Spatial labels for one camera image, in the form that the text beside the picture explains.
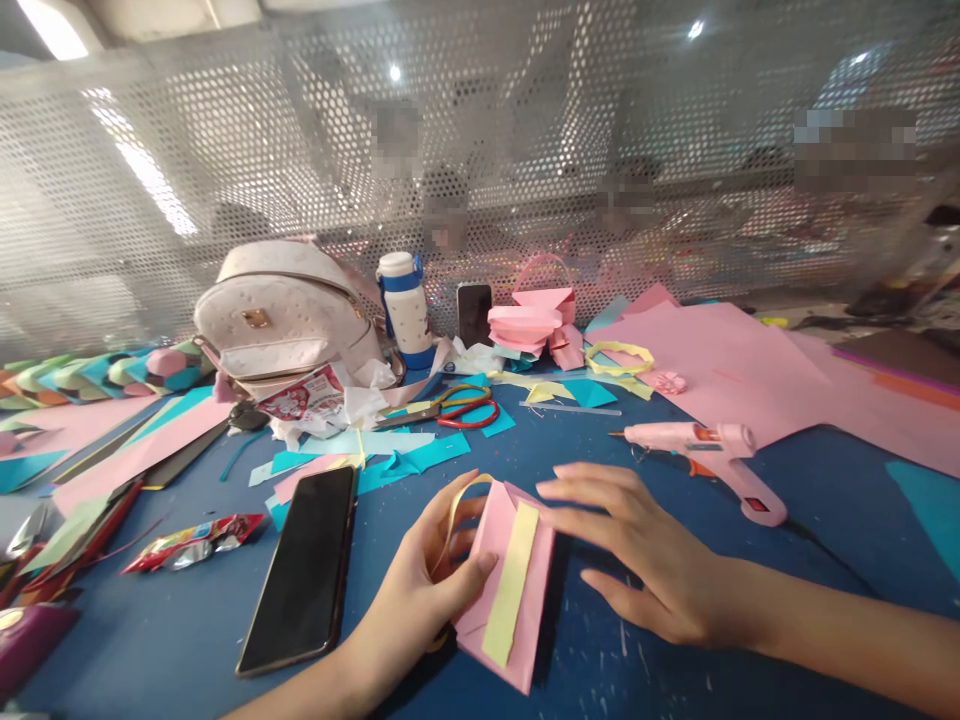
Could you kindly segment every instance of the phone screen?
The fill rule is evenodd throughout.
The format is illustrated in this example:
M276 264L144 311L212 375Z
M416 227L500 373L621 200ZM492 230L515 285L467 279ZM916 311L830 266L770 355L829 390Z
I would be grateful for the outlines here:
M487 314L493 307L489 285L461 285L457 288L457 320L460 339L470 348L477 343L493 347Z
M267 571L237 675L249 677L335 646L353 530L356 470L331 470L297 485Z

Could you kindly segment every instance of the person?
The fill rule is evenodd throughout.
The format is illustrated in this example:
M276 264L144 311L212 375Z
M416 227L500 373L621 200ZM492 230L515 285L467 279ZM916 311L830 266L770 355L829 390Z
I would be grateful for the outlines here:
M631 470L576 463L554 471L556 479L537 485L541 497L606 513L550 508L542 520L609 550L644 582L636 589L596 570L581 574L624 620L671 643L752 650L935 717L960 718L960 624L717 555L665 512ZM461 475L430 501L343 645L229 719L372 712L476 597L496 564L492 555L459 567L449 561L469 550L475 530L455 532L444 553L450 505L476 476ZM462 502L456 525L478 517L485 500Z

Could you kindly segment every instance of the fingernail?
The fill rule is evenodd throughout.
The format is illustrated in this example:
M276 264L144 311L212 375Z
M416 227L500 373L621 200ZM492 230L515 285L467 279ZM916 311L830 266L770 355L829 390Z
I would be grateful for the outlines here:
M477 560L477 566L480 570L486 574L493 570L493 566L497 564L497 554L496 553L484 553Z

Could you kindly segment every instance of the metal mesh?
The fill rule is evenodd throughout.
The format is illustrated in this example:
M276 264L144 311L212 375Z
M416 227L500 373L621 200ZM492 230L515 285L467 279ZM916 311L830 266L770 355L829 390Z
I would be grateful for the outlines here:
M956 185L958 37L950 2L421 0L4 73L0 359L183 336L264 236L420 253L443 332L541 252L581 320L656 281L848 286ZM915 177L794 189L798 112L891 107Z

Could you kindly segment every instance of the white backpack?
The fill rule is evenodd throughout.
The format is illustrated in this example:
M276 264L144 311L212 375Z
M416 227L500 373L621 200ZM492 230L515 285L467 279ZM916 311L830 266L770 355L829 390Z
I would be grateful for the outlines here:
M366 385L370 360L384 362L377 331L336 260L312 243L264 240L229 252L217 283L197 301L201 344L221 370L262 399L311 370L340 360Z

